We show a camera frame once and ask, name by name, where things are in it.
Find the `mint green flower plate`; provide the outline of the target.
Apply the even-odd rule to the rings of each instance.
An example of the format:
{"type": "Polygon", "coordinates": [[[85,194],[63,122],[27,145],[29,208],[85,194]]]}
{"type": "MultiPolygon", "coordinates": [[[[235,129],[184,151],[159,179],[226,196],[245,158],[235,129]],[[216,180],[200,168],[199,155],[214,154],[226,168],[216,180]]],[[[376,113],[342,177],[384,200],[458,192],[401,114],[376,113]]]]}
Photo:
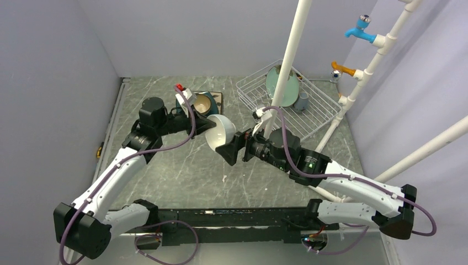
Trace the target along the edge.
{"type": "MultiPolygon", "coordinates": [[[[273,99],[275,95],[276,84],[279,79],[280,70],[281,70],[281,65],[275,65],[268,71],[266,75],[265,86],[267,89],[267,95],[269,96],[270,99],[273,99]]],[[[299,80],[297,79],[296,73],[293,70],[290,70],[280,106],[289,107],[293,105],[296,102],[298,95],[299,95],[299,80]]]]}

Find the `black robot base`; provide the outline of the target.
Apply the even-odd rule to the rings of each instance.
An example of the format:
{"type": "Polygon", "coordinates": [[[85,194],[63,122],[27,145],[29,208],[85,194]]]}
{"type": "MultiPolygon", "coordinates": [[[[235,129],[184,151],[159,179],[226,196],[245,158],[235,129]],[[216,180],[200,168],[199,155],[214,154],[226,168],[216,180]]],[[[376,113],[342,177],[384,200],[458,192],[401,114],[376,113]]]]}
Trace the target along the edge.
{"type": "Polygon", "coordinates": [[[308,233],[339,229],[312,220],[304,207],[160,209],[158,218],[134,232],[155,232],[163,246],[193,243],[301,243],[308,233]]]}

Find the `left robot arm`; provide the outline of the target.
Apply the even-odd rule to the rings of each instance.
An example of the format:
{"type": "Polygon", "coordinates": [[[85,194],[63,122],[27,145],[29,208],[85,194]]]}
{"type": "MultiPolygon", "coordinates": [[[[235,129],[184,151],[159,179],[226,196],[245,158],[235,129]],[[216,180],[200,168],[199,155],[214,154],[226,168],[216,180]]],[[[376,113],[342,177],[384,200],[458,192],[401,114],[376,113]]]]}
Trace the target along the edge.
{"type": "Polygon", "coordinates": [[[158,97],[143,101],[139,118],[133,124],[113,162],[103,174],[71,204],[60,203],[54,210],[57,242],[60,244],[60,261],[66,264],[67,247],[89,259],[96,259],[111,240],[119,235],[142,228],[150,232],[168,223],[162,219],[158,206],[143,199],[110,212],[109,209],[133,176],[151,161],[164,147],[163,136],[186,131],[186,143],[195,135],[214,128],[216,123],[200,115],[192,104],[181,104],[171,113],[158,97]]]}

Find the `white ceramic bowl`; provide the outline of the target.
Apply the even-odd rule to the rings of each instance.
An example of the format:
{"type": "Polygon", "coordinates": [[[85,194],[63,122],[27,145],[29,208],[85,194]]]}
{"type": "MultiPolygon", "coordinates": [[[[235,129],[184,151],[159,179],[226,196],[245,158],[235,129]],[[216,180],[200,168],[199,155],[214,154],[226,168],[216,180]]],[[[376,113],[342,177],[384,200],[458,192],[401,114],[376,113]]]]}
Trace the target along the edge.
{"type": "Polygon", "coordinates": [[[220,114],[213,114],[208,116],[207,119],[216,124],[215,127],[205,132],[206,142],[213,151],[215,151],[217,147],[232,141],[237,130],[235,124],[228,117],[220,114]]]}

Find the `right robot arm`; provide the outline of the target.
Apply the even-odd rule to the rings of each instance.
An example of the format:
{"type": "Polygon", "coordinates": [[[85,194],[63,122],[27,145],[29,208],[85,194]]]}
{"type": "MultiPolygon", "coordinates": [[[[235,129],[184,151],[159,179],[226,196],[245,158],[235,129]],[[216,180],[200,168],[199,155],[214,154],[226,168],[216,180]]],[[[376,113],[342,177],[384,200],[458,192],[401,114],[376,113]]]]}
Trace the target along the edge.
{"type": "Polygon", "coordinates": [[[304,222],[311,229],[341,222],[376,226],[383,234],[400,240],[416,234],[413,209],[417,188],[410,184],[395,187],[364,177],[326,155],[303,148],[297,136],[282,128],[273,131],[269,139],[252,129],[222,130],[206,139],[210,148],[231,166],[236,164],[238,152],[244,150],[245,162],[258,158],[288,173],[300,185],[331,188],[356,200],[354,203],[310,200],[304,222]]]}

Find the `blue patterned mug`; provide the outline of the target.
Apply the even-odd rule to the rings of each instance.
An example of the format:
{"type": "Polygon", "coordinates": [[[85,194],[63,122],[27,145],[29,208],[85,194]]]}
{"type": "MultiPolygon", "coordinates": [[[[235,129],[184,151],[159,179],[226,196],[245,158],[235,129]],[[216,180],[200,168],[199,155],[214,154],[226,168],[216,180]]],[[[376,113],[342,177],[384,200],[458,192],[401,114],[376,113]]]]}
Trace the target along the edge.
{"type": "Polygon", "coordinates": [[[308,104],[309,94],[307,92],[300,92],[292,108],[295,112],[302,113],[307,109],[308,104]]]}

